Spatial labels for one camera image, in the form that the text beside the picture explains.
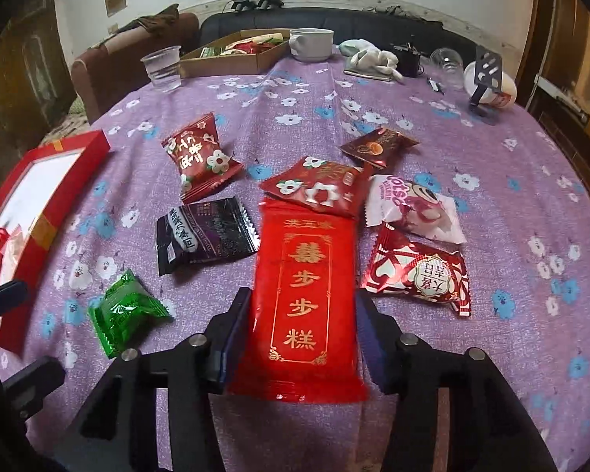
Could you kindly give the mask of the cardboard snack box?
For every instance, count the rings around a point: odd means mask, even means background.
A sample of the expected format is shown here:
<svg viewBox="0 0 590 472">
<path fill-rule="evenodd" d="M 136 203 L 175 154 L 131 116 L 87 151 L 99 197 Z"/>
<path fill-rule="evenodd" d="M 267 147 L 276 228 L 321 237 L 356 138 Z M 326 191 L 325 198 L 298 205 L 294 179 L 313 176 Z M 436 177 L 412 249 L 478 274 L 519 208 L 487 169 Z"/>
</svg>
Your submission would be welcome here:
<svg viewBox="0 0 590 472">
<path fill-rule="evenodd" d="M 289 52 L 289 29 L 241 30 L 181 57 L 182 78 L 257 75 L 268 72 Z"/>
</svg>

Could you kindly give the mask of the red heart snack packet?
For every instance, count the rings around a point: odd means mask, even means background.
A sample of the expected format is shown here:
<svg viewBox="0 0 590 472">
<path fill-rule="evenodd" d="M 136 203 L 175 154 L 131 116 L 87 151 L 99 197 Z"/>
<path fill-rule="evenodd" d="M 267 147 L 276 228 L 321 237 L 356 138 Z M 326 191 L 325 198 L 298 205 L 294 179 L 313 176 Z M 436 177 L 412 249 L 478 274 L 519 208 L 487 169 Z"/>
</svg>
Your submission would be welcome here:
<svg viewBox="0 0 590 472">
<path fill-rule="evenodd" d="M 379 230 L 361 287 L 448 305 L 457 317 L 471 317 L 469 276 L 460 252 L 413 242 L 390 224 Z"/>
</svg>

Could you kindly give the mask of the white ceramic mug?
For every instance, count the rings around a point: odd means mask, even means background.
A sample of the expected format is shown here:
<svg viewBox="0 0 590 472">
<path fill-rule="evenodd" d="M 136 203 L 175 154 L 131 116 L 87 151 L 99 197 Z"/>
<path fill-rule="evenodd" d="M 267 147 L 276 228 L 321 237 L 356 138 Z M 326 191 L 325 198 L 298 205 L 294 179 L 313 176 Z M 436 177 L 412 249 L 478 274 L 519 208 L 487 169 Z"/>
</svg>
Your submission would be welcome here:
<svg viewBox="0 0 590 472">
<path fill-rule="evenodd" d="M 299 62 L 324 62 L 332 56 L 334 31 L 319 28 L 289 30 L 289 49 Z"/>
</svg>

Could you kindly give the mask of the red white flower packet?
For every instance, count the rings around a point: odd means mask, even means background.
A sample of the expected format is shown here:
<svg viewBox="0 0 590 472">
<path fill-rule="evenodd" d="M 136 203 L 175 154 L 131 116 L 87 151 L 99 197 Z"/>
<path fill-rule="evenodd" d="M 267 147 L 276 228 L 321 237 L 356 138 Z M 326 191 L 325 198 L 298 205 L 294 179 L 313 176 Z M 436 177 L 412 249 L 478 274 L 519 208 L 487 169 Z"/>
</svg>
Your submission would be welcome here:
<svg viewBox="0 0 590 472">
<path fill-rule="evenodd" d="M 350 166 L 312 156 L 260 183 L 267 195 L 314 212 L 359 218 L 373 167 Z"/>
</svg>

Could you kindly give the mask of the black leather sofa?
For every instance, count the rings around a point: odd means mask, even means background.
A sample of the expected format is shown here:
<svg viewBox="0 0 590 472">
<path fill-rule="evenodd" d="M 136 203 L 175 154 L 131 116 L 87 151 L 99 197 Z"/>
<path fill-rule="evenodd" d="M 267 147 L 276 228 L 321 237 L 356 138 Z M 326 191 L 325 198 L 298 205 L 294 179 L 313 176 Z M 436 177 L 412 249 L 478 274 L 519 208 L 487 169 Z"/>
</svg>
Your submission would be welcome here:
<svg viewBox="0 0 590 472">
<path fill-rule="evenodd" d="M 346 39 L 366 39 L 385 50 L 409 43 L 427 57 L 439 48 L 450 48 L 460 55 L 463 63 L 475 60 L 475 43 L 445 30 L 439 21 L 323 7 L 214 14 L 201 24 L 199 44 L 206 45 L 240 30 L 278 28 L 328 29 L 334 31 L 337 44 Z"/>
</svg>

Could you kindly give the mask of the small wall plaque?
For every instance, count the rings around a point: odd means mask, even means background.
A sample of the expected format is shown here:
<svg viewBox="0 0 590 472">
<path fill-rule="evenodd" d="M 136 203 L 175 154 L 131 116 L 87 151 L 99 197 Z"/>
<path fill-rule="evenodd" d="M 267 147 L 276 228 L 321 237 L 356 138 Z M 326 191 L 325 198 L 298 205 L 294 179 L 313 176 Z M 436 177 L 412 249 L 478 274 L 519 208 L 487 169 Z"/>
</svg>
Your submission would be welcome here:
<svg viewBox="0 0 590 472">
<path fill-rule="evenodd" d="M 104 0 L 106 15 L 112 17 L 127 7 L 127 0 Z"/>
</svg>

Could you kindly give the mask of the long red cake packet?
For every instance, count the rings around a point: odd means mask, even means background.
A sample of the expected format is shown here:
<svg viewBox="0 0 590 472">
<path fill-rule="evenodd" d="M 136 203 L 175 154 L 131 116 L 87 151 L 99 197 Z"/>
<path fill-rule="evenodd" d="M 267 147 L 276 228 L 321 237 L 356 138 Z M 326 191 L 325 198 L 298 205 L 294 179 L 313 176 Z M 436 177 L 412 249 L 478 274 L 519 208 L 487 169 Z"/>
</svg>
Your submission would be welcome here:
<svg viewBox="0 0 590 472">
<path fill-rule="evenodd" d="M 364 401 L 356 223 L 272 198 L 260 209 L 249 329 L 229 392 L 289 403 Z"/>
</svg>

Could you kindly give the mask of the empty clear plastic cup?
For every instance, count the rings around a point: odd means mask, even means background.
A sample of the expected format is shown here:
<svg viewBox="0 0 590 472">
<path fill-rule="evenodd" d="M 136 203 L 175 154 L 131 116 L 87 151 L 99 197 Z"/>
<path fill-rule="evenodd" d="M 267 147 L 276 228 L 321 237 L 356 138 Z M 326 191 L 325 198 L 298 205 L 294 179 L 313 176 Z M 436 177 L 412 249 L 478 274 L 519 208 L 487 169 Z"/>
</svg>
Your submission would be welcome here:
<svg viewBox="0 0 590 472">
<path fill-rule="evenodd" d="M 430 54 L 435 80 L 445 89 L 463 88 L 463 59 L 451 48 L 437 48 Z"/>
</svg>

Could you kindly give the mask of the dark brown snack packet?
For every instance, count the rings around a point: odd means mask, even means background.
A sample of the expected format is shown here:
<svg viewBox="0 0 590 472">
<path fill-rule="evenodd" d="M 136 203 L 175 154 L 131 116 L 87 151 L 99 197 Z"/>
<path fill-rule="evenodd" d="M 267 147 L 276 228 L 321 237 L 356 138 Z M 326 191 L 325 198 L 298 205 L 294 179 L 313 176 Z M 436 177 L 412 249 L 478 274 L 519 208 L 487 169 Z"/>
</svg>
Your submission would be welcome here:
<svg viewBox="0 0 590 472">
<path fill-rule="evenodd" d="M 419 141 L 400 131 L 378 127 L 342 145 L 340 149 L 347 156 L 383 170 L 402 150 L 419 144 Z"/>
</svg>

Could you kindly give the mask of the wooden cabinet doors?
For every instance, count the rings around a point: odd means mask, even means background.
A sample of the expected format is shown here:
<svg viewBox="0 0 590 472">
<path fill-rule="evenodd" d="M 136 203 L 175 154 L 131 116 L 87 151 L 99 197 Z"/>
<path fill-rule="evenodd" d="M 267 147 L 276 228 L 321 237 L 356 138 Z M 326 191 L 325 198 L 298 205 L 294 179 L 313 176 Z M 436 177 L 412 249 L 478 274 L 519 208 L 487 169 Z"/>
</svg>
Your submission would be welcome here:
<svg viewBox="0 0 590 472">
<path fill-rule="evenodd" d="M 0 35 L 0 186 L 75 98 L 55 0 L 20 0 Z"/>
</svg>

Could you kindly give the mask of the green snack packet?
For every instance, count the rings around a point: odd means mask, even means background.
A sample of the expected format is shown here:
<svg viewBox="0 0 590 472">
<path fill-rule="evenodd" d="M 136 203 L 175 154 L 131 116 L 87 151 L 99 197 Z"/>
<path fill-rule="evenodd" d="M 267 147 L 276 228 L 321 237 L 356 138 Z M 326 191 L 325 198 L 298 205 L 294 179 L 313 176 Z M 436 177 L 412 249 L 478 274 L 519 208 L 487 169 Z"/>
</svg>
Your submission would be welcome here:
<svg viewBox="0 0 590 472">
<path fill-rule="evenodd" d="M 165 305 L 147 292 L 130 269 L 88 307 L 88 317 L 108 359 L 127 350 L 145 324 L 172 319 Z"/>
</svg>

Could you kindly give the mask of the red flower snack packet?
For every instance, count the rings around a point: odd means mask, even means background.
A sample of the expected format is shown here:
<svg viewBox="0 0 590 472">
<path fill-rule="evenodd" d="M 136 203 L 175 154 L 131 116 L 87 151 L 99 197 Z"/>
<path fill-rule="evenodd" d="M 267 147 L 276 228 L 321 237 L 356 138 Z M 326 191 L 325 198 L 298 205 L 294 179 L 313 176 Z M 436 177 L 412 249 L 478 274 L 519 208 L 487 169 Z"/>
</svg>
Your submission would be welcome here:
<svg viewBox="0 0 590 472">
<path fill-rule="evenodd" d="M 212 112 L 175 131 L 160 145 L 178 167 L 185 205 L 209 196 L 244 169 L 221 148 Z"/>
</svg>

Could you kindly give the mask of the black purple snack packet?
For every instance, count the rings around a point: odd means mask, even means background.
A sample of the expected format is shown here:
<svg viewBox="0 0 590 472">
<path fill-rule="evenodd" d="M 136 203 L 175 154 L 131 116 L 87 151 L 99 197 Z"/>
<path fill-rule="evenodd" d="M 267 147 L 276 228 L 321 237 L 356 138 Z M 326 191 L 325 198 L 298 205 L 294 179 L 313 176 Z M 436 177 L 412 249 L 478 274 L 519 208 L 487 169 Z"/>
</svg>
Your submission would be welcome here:
<svg viewBox="0 0 590 472">
<path fill-rule="evenodd" d="M 157 270 L 243 259 L 259 251 L 260 234 L 238 197 L 170 209 L 155 225 Z"/>
</svg>

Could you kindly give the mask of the red gift box tray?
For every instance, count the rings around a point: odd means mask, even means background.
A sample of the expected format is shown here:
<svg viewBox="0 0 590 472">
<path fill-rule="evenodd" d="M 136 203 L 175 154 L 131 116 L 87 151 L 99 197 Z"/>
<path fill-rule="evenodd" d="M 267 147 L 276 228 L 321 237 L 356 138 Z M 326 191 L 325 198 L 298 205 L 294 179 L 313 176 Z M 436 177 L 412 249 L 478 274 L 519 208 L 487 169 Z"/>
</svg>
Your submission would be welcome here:
<svg viewBox="0 0 590 472">
<path fill-rule="evenodd" d="M 24 155 L 0 187 L 0 287 L 27 286 L 23 302 L 0 313 L 0 347 L 23 348 L 39 276 L 75 199 L 111 150 L 102 130 L 52 141 Z"/>
</svg>

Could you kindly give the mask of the pink lotso snack packet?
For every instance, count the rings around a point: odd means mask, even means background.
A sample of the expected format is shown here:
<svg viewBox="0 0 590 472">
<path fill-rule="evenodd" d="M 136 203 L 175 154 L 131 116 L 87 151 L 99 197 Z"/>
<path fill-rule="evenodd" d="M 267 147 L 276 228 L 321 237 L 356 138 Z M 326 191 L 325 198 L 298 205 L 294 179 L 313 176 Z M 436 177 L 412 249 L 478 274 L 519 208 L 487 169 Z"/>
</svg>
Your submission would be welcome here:
<svg viewBox="0 0 590 472">
<path fill-rule="evenodd" d="M 438 242 L 467 242 L 452 197 L 394 175 L 370 177 L 364 219 L 367 227 L 390 224 Z"/>
</svg>

